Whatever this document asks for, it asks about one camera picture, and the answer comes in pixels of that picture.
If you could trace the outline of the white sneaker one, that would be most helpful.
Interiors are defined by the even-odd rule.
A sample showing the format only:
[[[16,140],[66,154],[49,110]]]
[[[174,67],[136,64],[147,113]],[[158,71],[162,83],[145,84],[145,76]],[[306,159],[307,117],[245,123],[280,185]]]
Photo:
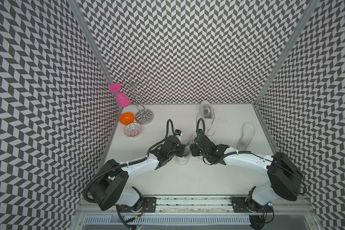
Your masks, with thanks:
[[[194,143],[194,139],[196,137],[196,134],[192,134],[185,142],[185,148],[184,148],[184,152],[183,152],[183,157],[176,157],[176,162],[179,165],[186,165],[189,160],[190,160],[190,156],[191,156],[191,151],[190,151],[190,146]]]
[[[214,113],[214,109],[211,106],[210,102],[207,100],[203,100],[200,103],[200,108],[198,110],[198,114],[196,116],[196,122],[199,119],[203,119],[204,123],[205,123],[205,134],[207,135],[213,125],[213,122],[215,120],[215,113]]]

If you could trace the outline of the white shoe insole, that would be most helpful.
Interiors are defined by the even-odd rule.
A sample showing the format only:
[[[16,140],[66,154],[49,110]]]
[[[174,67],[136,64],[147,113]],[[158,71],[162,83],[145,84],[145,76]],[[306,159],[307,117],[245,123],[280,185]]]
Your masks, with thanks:
[[[248,148],[253,136],[255,134],[255,127],[252,123],[244,123],[242,127],[242,134],[240,140],[237,144],[237,149],[240,151],[244,151]]]

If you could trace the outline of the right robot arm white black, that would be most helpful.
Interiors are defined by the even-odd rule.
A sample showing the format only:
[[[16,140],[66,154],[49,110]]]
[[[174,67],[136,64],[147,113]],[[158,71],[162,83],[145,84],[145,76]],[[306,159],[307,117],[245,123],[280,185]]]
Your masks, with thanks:
[[[197,121],[195,131],[196,137],[190,150],[193,156],[202,156],[205,164],[238,166],[267,177],[262,185],[252,187],[243,199],[244,208],[248,212],[267,210],[272,201],[280,198],[287,201],[298,199],[303,174],[287,155],[281,152],[260,155],[224,144],[216,145],[205,134],[205,122],[201,118]]]

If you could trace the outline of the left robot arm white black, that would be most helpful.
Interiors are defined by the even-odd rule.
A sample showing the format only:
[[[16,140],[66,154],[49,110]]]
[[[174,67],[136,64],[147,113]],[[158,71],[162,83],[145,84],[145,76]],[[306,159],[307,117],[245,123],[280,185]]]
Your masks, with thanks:
[[[185,145],[181,143],[181,134],[181,130],[174,129],[172,120],[167,120],[165,137],[152,145],[144,157],[125,163],[107,161],[84,189],[84,200],[96,203],[102,211],[113,206],[142,209],[145,196],[136,187],[131,191],[125,189],[127,181],[165,166],[175,156],[183,157]]]

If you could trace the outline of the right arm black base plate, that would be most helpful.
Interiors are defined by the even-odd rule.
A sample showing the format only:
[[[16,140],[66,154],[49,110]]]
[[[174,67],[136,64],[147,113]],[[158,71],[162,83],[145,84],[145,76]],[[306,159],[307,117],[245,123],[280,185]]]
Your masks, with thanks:
[[[242,196],[230,196],[229,201],[232,204],[235,213],[267,213],[272,212],[271,205],[260,205],[252,198]]]

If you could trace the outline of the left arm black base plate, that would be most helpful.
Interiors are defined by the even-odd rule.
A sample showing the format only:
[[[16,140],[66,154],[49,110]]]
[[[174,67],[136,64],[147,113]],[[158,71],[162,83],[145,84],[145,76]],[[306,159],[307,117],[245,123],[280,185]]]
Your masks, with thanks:
[[[117,205],[117,208],[122,213],[154,213],[157,205],[157,197],[147,196],[140,198],[133,206]]]

